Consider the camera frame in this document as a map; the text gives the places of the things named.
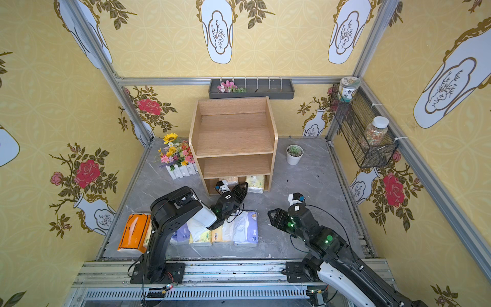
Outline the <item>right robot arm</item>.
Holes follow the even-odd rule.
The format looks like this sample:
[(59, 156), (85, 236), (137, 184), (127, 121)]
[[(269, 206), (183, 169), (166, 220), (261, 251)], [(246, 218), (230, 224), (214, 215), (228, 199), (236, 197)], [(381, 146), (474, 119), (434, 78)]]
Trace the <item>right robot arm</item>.
[(305, 203), (268, 211), (271, 225), (300, 239), (308, 253), (303, 274), (333, 286), (355, 306), (426, 306), (394, 289), (358, 257), (341, 235), (322, 226)]

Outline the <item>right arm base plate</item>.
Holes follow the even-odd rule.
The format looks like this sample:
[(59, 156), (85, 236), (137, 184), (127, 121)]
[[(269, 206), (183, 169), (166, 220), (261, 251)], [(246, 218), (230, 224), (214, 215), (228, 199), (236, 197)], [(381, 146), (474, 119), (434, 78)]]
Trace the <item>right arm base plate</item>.
[(340, 272), (328, 263), (317, 260), (286, 262), (281, 274), (289, 283), (328, 282), (340, 275)]

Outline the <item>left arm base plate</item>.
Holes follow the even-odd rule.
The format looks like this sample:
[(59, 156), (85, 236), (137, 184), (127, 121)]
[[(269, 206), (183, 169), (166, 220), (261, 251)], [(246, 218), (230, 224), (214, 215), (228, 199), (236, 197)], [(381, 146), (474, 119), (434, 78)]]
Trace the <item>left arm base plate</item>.
[(184, 279), (185, 263), (166, 263), (163, 269), (149, 270), (137, 263), (130, 273), (130, 284), (170, 284), (181, 283)]

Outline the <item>yellow floral pack bottom shelf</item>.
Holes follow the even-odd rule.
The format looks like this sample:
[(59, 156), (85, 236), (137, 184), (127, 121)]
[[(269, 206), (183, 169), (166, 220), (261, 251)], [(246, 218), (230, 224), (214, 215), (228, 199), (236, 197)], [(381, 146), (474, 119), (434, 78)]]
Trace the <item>yellow floral pack bottom shelf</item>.
[(247, 176), (248, 193), (263, 194), (265, 190), (265, 175)]

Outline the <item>white purple tissue pack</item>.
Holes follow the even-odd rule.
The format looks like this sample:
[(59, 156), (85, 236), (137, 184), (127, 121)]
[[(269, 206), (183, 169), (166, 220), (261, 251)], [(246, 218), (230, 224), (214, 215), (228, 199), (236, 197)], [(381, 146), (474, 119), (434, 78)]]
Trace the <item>white purple tissue pack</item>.
[(258, 212), (244, 211), (233, 222), (233, 243), (236, 246), (258, 245)]

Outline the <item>peach tissue pack bottom shelf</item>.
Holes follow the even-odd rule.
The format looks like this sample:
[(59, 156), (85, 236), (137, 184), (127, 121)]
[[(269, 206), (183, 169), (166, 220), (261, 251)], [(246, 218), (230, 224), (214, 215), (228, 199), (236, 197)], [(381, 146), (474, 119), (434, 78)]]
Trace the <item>peach tissue pack bottom shelf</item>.
[(228, 186), (234, 186), (239, 183), (238, 177), (225, 177), (223, 180), (227, 181)]

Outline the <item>green-yellow tissue pack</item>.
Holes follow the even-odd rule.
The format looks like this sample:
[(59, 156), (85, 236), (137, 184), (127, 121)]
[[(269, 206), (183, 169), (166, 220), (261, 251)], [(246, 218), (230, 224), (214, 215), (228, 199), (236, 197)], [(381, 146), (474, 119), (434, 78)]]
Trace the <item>green-yellow tissue pack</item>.
[(143, 248), (146, 248), (146, 249), (148, 248), (151, 235), (152, 235), (152, 224), (150, 223), (148, 225), (148, 229), (147, 229), (147, 232), (146, 232), (145, 237), (144, 237)]

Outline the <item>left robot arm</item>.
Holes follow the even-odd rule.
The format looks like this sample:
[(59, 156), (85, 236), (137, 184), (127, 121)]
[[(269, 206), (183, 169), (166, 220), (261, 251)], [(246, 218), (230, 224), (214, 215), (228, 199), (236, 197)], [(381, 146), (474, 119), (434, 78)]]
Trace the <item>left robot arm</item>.
[(217, 202), (208, 206), (197, 196), (195, 191), (184, 186), (157, 198), (151, 206), (152, 233), (147, 251), (139, 257), (139, 265), (135, 266), (132, 283), (158, 283), (173, 274), (166, 271), (166, 252), (172, 235), (189, 220), (194, 219), (207, 230), (215, 230), (222, 226), (228, 218), (237, 214), (248, 194), (247, 182), (228, 189), (225, 181), (215, 185), (219, 193)]

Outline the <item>yellow tissue pack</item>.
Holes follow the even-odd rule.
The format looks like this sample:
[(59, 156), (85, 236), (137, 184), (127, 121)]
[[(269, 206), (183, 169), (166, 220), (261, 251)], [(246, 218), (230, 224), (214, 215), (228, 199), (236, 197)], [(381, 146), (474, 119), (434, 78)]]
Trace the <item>yellow tissue pack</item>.
[(212, 232), (194, 219), (187, 222), (191, 246), (211, 246)]

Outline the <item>orange tissue pack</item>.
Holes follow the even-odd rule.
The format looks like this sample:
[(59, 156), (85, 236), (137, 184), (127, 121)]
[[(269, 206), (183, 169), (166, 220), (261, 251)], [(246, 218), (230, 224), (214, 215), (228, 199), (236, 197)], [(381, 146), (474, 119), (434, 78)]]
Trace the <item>orange tissue pack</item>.
[(143, 248), (143, 241), (150, 223), (151, 217), (149, 214), (131, 214), (125, 224), (117, 250), (135, 255), (145, 253), (147, 249)]

